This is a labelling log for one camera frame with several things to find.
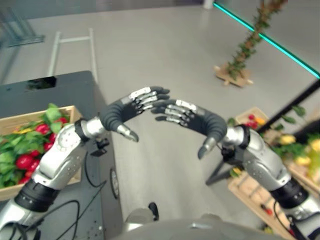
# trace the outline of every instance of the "black pole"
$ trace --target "black pole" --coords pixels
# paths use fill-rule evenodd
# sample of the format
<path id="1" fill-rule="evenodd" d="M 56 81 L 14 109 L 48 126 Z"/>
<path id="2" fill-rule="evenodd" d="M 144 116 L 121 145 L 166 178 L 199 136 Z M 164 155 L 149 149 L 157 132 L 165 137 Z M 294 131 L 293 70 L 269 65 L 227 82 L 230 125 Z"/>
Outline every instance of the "black pole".
<path id="1" fill-rule="evenodd" d="M 288 113 L 293 106 L 299 105 L 303 100 L 309 97 L 317 89 L 320 88 L 320 79 L 316 79 L 313 84 L 311 84 L 306 90 L 304 90 L 299 96 L 297 96 L 292 102 L 285 106 L 281 111 L 279 111 L 275 116 L 273 116 L 265 125 L 258 129 L 258 133 L 264 133 L 268 130 L 272 124 L 279 120 L 283 115 Z"/>

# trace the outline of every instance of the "gray floor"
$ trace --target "gray floor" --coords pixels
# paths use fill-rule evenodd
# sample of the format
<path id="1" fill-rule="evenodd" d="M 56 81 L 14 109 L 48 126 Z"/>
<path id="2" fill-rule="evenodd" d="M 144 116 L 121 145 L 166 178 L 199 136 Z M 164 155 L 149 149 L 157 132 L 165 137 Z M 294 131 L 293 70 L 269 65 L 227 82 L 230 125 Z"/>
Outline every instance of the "gray floor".
<path id="1" fill-rule="evenodd" d="M 235 116 L 253 106 L 274 114 L 314 77 L 266 42 L 247 62 L 254 84 L 243 89 L 223 86 L 213 66 L 231 59 L 247 29 L 220 10 L 200 6 L 108 11 L 33 19 L 44 43 L 21 47 L 6 83 L 46 75 L 56 31 L 79 37 L 94 29 L 99 85 L 107 102 L 145 86 L 171 89 L 184 99 L 219 113 Z M 90 69 L 87 42 L 64 43 L 56 74 Z M 311 111 L 319 94 L 304 103 Z M 155 201 L 160 218 L 220 215 L 247 226 L 260 222 L 222 181 L 205 180 L 220 160 L 215 149 L 202 161 L 197 150 L 204 137 L 173 124 L 158 123 L 150 113 L 128 122 L 140 136 L 134 143 L 114 134 L 123 217 Z"/>

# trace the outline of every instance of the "red radish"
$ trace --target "red radish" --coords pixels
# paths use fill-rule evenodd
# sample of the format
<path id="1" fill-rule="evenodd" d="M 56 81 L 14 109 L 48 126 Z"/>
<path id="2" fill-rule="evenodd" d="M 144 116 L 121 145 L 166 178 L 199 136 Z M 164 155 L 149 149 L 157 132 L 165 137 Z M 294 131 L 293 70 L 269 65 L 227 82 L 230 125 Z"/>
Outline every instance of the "red radish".
<path id="1" fill-rule="evenodd" d="M 55 123 L 61 122 L 62 124 L 66 124 L 68 120 L 65 117 L 60 117 L 54 121 Z"/>
<path id="2" fill-rule="evenodd" d="M 250 119 L 250 120 L 254 120 L 254 119 L 255 119 L 255 115 L 250 114 L 250 115 L 248 116 L 248 119 Z"/>
<path id="3" fill-rule="evenodd" d="M 45 151 L 48 151 L 50 148 L 52 148 L 53 145 L 54 145 L 53 142 L 45 142 L 43 144 L 43 148 L 44 148 Z"/>
<path id="4" fill-rule="evenodd" d="M 50 131 L 48 124 L 41 123 L 35 127 L 35 130 L 43 135 L 47 134 Z"/>
<path id="5" fill-rule="evenodd" d="M 36 168 L 38 167 L 39 163 L 40 163 L 40 160 L 35 159 L 26 170 L 28 172 L 34 172 L 36 170 Z"/>
<path id="6" fill-rule="evenodd" d="M 36 157 L 36 156 L 38 156 L 39 154 L 40 154 L 40 152 L 39 152 L 38 150 L 33 150 L 33 151 L 31 151 L 31 152 L 29 153 L 29 155 L 32 156 L 32 157 Z"/>
<path id="7" fill-rule="evenodd" d="M 33 161 L 34 158 L 32 156 L 28 154 L 22 154 L 15 161 L 15 165 L 18 169 L 27 169 Z"/>
<path id="8" fill-rule="evenodd" d="M 57 137 L 57 134 L 51 133 L 50 136 L 49 136 L 50 143 L 54 143 L 55 140 L 56 140 L 56 137 Z"/>
<path id="9" fill-rule="evenodd" d="M 32 171 L 26 171 L 24 176 L 27 177 L 27 178 L 31 178 L 33 172 Z"/>
<path id="10" fill-rule="evenodd" d="M 27 176 L 24 176 L 23 178 L 21 178 L 19 181 L 18 181 L 18 184 L 25 184 L 26 182 L 28 182 L 30 179 L 30 177 L 27 177 Z"/>

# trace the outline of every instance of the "yellow flower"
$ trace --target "yellow flower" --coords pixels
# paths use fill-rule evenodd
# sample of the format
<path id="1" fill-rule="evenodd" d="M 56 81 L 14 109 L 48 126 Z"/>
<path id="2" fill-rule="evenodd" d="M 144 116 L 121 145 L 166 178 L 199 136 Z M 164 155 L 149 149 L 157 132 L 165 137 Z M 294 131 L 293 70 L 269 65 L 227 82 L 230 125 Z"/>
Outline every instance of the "yellow flower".
<path id="1" fill-rule="evenodd" d="M 20 130 L 20 131 L 14 130 L 13 133 L 14 134 L 25 134 L 25 133 L 32 132 L 32 131 L 33 130 L 31 128 L 26 128 L 26 129 L 23 129 L 23 130 Z"/>
<path id="2" fill-rule="evenodd" d="M 310 146 L 317 153 L 320 153 L 320 139 L 315 139 L 310 143 Z"/>
<path id="3" fill-rule="evenodd" d="M 311 159 L 308 156 L 298 156 L 294 159 L 294 161 L 300 166 L 308 166 L 311 163 Z"/>
<path id="4" fill-rule="evenodd" d="M 279 143 L 281 145 L 293 144 L 296 142 L 296 138 L 293 135 L 283 135 L 280 137 Z"/>

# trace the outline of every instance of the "wooden crate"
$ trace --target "wooden crate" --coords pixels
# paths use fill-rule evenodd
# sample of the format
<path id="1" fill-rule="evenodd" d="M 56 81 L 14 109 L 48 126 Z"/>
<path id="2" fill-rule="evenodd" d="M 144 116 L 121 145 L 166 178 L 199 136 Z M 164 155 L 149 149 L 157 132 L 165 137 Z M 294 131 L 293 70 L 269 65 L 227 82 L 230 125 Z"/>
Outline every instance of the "wooden crate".
<path id="1" fill-rule="evenodd" d="M 237 124 L 244 124 L 246 122 L 248 122 L 249 120 L 249 115 L 253 114 L 255 117 L 257 118 L 262 118 L 263 120 L 267 121 L 268 120 L 268 117 L 267 115 L 265 115 L 265 113 L 263 111 L 260 110 L 260 108 L 258 107 L 253 107 L 253 108 L 250 108 L 249 110 L 237 115 L 234 119 L 235 119 L 235 122 Z"/>
<path id="2" fill-rule="evenodd" d="M 259 185 L 259 183 L 250 177 L 245 171 L 241 176 L 232 178 L 228 183 L 229 190 L 240 199 L 251 211 L 253 211 L 261 220 L 263 220 L 273 232 L 281 237 L 294 240 L 280 224 L 276 216 L 268 215 L 262 208 L 261 204 L 264 204 L 267 208 L 272 209 L 275 200 L 270 193 Z M 289 229 L 289 221 L 285 214 L 281 211 L 279 204 L 275 208 L 278 217 L 281 222 Z"/>
<path id="3" fill-rule="evenodd" d="M 60 111 L 64 114 L 70 116 L 70 123 L 74 123 L 79 118 L 81 118 L 81 113 L 77 110 L 75 106 L 65 106 L 60 107 Z M 40 122 L 39 117 L 43 115 L 46 111 L 37 111 L 32 113 L 26 113 L 22 115 L 10 116 L 0 119 L 0 135 L 7 135 L 12 133 L 16 127 L 23 126 L 31 121 Z M 68 185 L 75 184 L 81 181 L 81 169 L 73 176 L 69 181 Z M 18 194 L 23 184 L 18 184 L 15 186 L 9 186 L 5 188 L 0 188 L 0 201 L 10 199 Z"/>

